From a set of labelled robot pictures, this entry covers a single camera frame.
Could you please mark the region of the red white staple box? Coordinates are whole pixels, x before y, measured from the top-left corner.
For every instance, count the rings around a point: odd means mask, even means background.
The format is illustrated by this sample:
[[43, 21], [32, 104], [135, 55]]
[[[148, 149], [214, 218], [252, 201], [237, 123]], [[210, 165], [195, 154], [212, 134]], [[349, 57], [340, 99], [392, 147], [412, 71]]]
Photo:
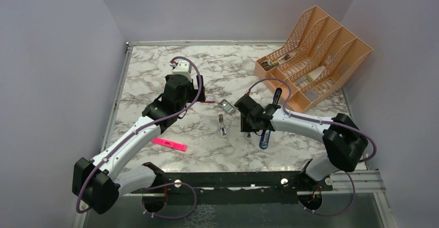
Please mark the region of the red white staple box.
[[215, 95], [205, 95], [204, 103], [215, 103]]

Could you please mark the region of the white stapler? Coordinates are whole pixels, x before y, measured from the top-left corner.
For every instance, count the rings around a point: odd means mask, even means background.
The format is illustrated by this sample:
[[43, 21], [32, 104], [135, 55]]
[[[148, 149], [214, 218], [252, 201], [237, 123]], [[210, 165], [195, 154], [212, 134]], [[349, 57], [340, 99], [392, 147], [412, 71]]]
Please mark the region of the white stapler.
[[218, 125], [219, 125], [219, 133], [222, 137], [227, 136], [227, 129], [224, 122], [224, 116], [222, 114], [218, 115]]

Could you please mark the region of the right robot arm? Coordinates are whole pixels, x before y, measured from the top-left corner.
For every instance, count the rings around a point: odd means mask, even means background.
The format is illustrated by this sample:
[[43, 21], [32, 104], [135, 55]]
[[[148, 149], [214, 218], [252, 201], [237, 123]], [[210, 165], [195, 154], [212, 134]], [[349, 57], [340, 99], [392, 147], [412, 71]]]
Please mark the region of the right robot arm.
[[250, 127], [295, 133], [324, 144], [326, 152], [308, 161], [295, 180], [305, 190], [313, 189], [332, 173], [353, 172], [369, 143], [350, 117], [342, 113], [334, 118], [320, 118], [275, 104], [262, 107], [249, 95], [238, 99], [235, 107]]

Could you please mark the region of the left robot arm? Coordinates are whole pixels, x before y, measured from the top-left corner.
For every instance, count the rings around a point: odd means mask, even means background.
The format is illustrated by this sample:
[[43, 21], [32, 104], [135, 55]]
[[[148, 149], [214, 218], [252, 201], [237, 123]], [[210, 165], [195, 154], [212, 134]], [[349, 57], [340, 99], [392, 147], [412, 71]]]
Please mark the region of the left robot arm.
[[122, 169], [146, 144], [174, 124], [180, 114], [205, 100], [202, 75], [196, 77], [196, 89], [184, 75], [167, 75], [165, 79], [163, 93], [146, 106], [128, 132], [92, 159], [81, 158], [75, 163], [72, 192], [77, 196], [78, 213], [92, 209], [103, 214], [124, 194], [141, 188], [150, 192], [161, 189], [163, 179], [153, 164], [126, 172]]

